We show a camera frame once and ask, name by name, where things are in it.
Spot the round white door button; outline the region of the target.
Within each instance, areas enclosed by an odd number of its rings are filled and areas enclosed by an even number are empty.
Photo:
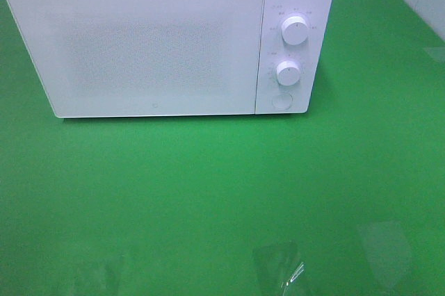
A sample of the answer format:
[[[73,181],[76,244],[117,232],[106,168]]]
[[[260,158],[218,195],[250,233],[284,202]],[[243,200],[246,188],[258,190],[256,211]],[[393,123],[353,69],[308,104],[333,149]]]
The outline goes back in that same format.
[[[289,93],[277,94],[272,98],[272,105],[278,110],[286,110],[291,107],[293,97]]]

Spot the white microwave knob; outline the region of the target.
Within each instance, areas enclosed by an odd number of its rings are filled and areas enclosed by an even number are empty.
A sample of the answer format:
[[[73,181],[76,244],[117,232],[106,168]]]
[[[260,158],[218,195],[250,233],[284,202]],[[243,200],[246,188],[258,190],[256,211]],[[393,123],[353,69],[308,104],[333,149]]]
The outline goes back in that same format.
[[[292,60],[285,60],[276,67],[277,82],[283,86],[292,86],[299,82],[301,68]]]
[[[282,39],[291,46],[302,44],[309,35],[309,23],[300,13],[287,17],[281,24]]]

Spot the white microwave door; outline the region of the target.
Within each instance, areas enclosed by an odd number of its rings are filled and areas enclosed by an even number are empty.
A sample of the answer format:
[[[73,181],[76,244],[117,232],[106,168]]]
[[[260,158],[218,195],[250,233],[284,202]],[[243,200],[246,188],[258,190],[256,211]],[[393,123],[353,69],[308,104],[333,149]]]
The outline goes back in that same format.
[[[263,0],[7,0],[57,117],[254,112]]]

